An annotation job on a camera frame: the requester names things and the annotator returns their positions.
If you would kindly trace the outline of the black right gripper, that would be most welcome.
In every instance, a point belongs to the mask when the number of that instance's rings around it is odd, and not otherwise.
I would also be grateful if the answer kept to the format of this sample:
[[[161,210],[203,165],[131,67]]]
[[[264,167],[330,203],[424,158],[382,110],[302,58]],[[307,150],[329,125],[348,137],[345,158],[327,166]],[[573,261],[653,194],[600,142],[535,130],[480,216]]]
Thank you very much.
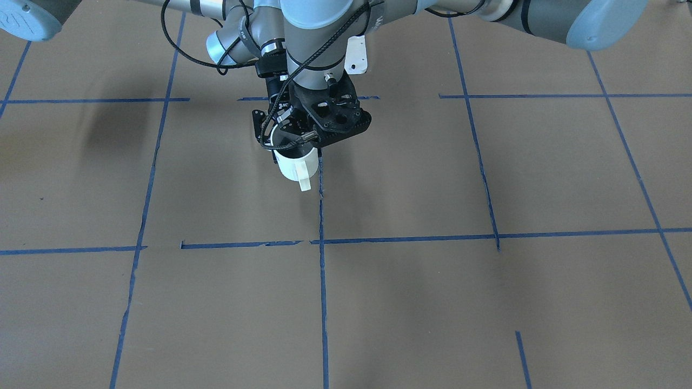
[[[288,78],[285,54],[267,55],[255,63],[257,76],[267,87],[269,113],[252,111],[254,136],[262,148],[281,155],[302,155],[301,125],[289,102],[289,89],[282,90]]]

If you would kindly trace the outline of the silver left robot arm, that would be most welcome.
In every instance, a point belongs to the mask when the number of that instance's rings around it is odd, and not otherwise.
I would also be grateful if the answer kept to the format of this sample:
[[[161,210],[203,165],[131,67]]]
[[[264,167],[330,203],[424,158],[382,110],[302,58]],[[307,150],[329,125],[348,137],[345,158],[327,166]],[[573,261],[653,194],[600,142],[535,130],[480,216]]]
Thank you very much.
[[[292,81],[326,90],[343,76],[348,39],[415,19],[481,19],[583,51],[623,38],[647,1],[281,1]]]

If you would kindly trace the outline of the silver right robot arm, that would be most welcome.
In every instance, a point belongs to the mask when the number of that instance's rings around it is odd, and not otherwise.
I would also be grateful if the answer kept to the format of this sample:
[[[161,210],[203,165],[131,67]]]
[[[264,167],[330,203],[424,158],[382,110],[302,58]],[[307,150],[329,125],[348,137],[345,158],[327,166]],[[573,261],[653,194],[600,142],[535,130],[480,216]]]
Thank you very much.
[[[311,147],[316,131],[291,117],[291,76],[284,48],[283,14],[278,6],[259,1],[153,1],[159,24],[175,51],[193,63],[225,75],[231,69],[254,66],[268,87],[269,111],[253,111],[257,142],[274,152]],[[28,42],[48,41],[61,32],[80,6],[79,1],[2,1],[2,29]],[[181,49],[168,32],[166,12],[171,8],[212,19],[218,24],[206,42],[210,60]]]

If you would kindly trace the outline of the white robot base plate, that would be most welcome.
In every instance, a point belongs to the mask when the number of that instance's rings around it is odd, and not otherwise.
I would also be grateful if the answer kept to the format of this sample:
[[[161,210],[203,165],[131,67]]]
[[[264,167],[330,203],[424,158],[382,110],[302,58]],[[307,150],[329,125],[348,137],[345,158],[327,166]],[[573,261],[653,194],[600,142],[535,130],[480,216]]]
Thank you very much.
[[[365,74],[368,70],[368,54],[365,36],[353,36],[348,39],[344,58],[344,69],[349,75]]]

